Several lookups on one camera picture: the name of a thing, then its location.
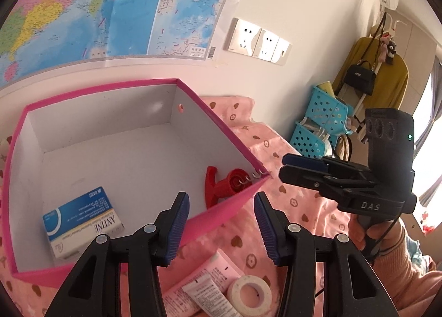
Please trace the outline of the pink sweater right forearm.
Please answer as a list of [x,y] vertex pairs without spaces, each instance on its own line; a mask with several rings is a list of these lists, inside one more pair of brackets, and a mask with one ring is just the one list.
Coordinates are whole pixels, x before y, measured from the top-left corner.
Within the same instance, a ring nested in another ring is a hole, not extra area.
[[441,272],[421,274],[410,260],[405,231],[397,247],[380,251],[374,271],[393,301],[399,316],[423,316],[441,289]]

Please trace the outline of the person's right hand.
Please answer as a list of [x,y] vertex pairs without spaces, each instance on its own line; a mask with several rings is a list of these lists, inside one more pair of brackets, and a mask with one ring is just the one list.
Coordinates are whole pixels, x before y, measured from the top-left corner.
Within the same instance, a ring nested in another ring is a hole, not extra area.
[[369,237],[375,241],[379,240],[380,251],[387,251],[402,243],[405,231],[399,220],[396,222],[384,221],[364,229],[358,220],[358,216],[351,214],[348,223],[348,235],[359,250],[365,248],[365,238]]

